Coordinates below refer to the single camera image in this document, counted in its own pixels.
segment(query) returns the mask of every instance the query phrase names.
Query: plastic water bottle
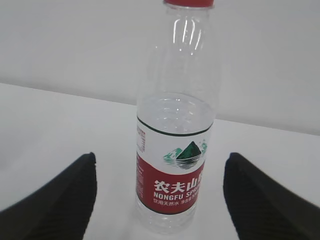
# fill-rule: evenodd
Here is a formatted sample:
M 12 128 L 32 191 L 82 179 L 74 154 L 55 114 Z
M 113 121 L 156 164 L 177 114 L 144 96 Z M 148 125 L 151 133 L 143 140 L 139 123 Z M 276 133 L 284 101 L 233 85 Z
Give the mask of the plastic water bottle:
M 213 0 L 165 0 L 137 101 L 136 204 L 154 232 L 195 214 L 221 84 Z

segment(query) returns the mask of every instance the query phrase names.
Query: table surface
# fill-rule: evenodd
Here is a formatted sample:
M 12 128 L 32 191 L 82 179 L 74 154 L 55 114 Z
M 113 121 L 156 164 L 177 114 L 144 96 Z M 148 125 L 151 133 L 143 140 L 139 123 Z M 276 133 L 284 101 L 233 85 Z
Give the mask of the table surface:
M 96 154 L 98 195 L 85 240 L 237 240 L 222 188 L 231 152 L 320 206 L 320 136 L 216 120 L 192 225 L 156 235 L 135 217 L 135 106 L 0 83 L 0 112 L 0 209 Z

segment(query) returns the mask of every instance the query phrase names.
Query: water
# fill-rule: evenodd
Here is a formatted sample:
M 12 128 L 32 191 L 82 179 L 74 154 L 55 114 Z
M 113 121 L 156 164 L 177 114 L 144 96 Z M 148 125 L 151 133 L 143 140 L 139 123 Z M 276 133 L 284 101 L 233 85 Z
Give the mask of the water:
M 178 93 L 161 93 L 143 99 L 138 104 L 137 114 L 149 126 L 173 134 L 205 130 L 211 126 L 215 117 L 205 102 Z M 149 210 L 136 197 L 136 208 L 139 219 L 147 228 L 161 234 L 174 234 L 192 222 L 196 204 L 183 213 L 165 215 Z

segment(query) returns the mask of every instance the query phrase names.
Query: mountain logo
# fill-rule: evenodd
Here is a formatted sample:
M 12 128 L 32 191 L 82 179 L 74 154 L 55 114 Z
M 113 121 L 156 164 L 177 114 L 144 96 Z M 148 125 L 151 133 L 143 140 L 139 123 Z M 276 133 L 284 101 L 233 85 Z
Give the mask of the mountain logo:
M 177 148 L 163 156 L 163 160 L 171 166 L 184 170 L 191 169 L 197 165 L 201 156 L 207 151 L 205 140 L 199 143 L 199 146 L 192 141 L 184 150 Z

